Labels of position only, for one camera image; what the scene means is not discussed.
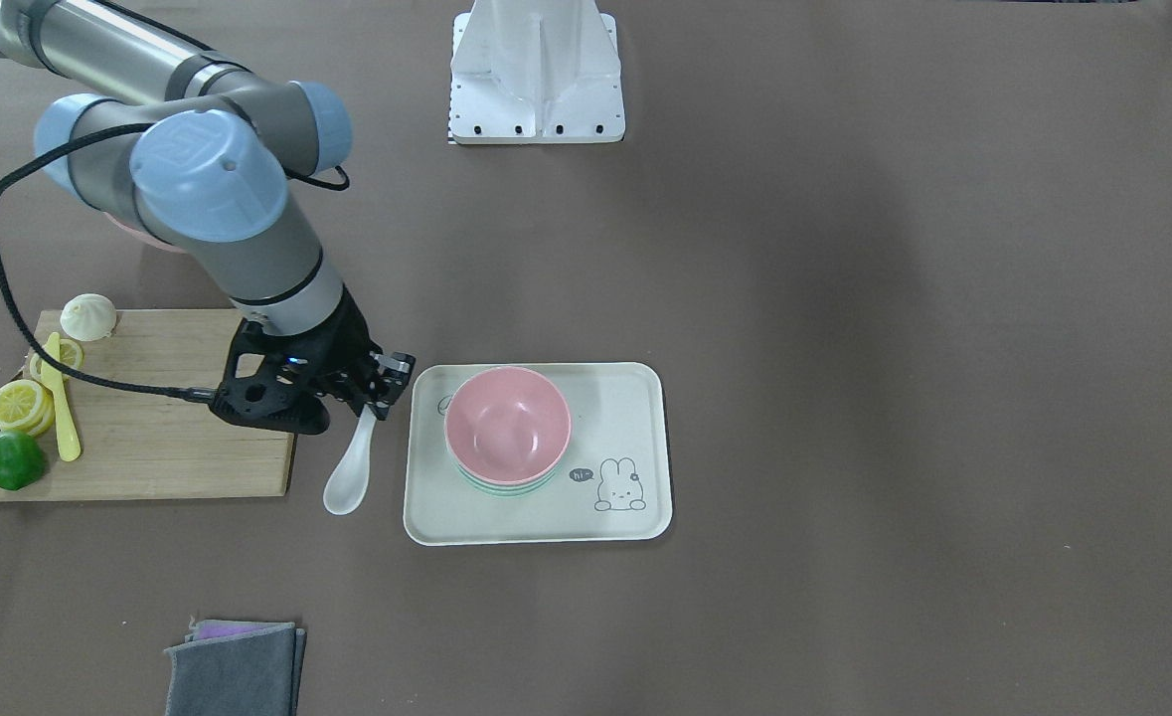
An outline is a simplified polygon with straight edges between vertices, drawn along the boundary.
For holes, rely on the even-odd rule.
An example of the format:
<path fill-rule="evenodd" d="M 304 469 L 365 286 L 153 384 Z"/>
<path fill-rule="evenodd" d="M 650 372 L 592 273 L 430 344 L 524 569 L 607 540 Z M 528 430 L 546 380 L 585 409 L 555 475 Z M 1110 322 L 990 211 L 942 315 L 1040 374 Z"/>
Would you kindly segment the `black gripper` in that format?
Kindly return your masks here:
<path fill-rule="evenodd" d="M 233 427 L 321 435 L 331 427 L 323 403 L 338 400 L 360 416 L 384 421 L 413 381 L 417 357 L 382 353 L 348 289 L 331 318 L 311 330 L 272 336 L 241 320 L 230 345 L 212 412 Z"/>

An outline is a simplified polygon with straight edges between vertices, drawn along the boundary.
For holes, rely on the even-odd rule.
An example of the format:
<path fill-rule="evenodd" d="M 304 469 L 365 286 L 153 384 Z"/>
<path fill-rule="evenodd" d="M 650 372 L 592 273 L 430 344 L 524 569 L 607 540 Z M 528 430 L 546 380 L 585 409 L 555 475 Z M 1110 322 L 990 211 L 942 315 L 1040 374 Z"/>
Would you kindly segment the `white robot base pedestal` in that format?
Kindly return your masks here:
<path fill-rule="evenodd" d="M 455 145 L 605 144 L 627 130 L 616 19 L 594 1 L 476 1 L 455 15 Z"/>

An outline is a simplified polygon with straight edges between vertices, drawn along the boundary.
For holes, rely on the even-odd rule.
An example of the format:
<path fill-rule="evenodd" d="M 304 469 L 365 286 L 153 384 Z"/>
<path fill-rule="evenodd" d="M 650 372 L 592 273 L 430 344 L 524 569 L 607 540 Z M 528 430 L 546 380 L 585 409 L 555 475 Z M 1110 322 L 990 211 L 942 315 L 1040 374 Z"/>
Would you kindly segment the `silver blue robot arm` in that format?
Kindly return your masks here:
<path fill-rule="evenodd" d="M 86 207 L 185 251 L 241 314 L 214 387 L 91 386 L 207 407 L 233 427 L 319 435 L 325 398 L 381 421 L 415 357 L 369 336 L 338 262 L 289 192 L 343 171 L 350 116 L 326 86 L 270 82 L 230 56 L 113 1 L 0 1 L 0 59 L 86 86 L 33 130 L 35 157 L 4 192 L 45 173 Z M 19 313 L 0 253 L 0 294 Z"/>

